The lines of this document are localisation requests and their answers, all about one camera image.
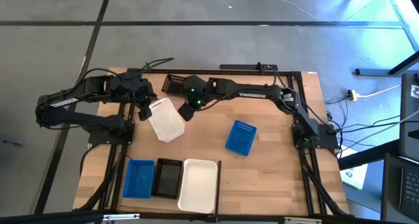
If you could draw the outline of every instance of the black tray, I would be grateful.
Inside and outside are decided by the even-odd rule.
[[[182,161],[158,159],[151,194],[162,198],[177,199],[181,173]]]

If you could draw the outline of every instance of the label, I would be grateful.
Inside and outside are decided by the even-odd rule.
[[[262,94],[239,93],[239,95],[241,97],[266,98],[266,95],[262,95]]]
[[[52,107],[61,107],[61,106],[67,105],[69,103],[74,103],[74,102],[77,102],[77,101],[78,101],[78,99],[72,98],[72,99],[64,100],[64,101],[61,101],[61,102],[58,102],[58,103],[54,103],[51,106]]]
[[[410,96],[415,97],[416,99],[419,99],[419,86],[412,85]]]

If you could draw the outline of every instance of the white plastic container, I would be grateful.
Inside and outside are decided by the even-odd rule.
[[[185,123],[169,98],[152,103],[150,109],[149,120],[159,140],[168,143],[185,132]]]
[[[217,164],[213,161],[185,160],[177,207],[187,212],[210,214],[215,204],[217,171]]]

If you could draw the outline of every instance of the blue plastic basket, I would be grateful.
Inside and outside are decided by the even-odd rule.
[[[243,156],[248,156],[255,135],[256,127],[235,120],[225,148]]]
[[[151,198],[151,188],[155,176],[153,160],[133,160],[128,162],[124,184],[124,198]]]

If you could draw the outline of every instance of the gray floor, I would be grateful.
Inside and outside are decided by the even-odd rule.
[[[101,1],[0,0],[0,20],[95,20]],[[321,20],[343,21],[371,0],[288,1]],[[412,14],[412,7],[404,9]],[[313,18],[279,0],[110,0],[105,20]],[[388,0],[374,0],[351,20],[397,21],[397,17]],[[0,216],[31,211],[57,134],[39,128],[35,123],[33,112],[37,98],[69,88],[74,83],[91,32],[89,27],[0,27],[0,96],[3,102],[0,132],[25,141],[22,147],[0,146],[0,188],[3,191]],[[341,97],[347,89],[368,94],[400,83],[399,78],[355,77],[353,71],[358,67],[390,68],[413,52],[402,29],[106,27],[100,31],[90,68],[139,67],[145,61],[172,56],[176,60],[165,67],[216,68],[219,64],[264,62],[278,64],[282,70],[317,71],[323,96],[331,100]],[[348,102],[347,124],[369,124],[396,116],[399,101],[400,90],[395,89],[373,98]],[[328,107],[340,123],[343,108],[344,103]],[[94,113],[97,105],[80,104],[77,109]],[[357,140],[371,132],[374,130],[348,134],[345,138]],[[398,129],[394,128],[364,143],[379,145],[397,137]],[[87,134],[82,130],[70,132],[47,212],[71,209],[86,140]]]

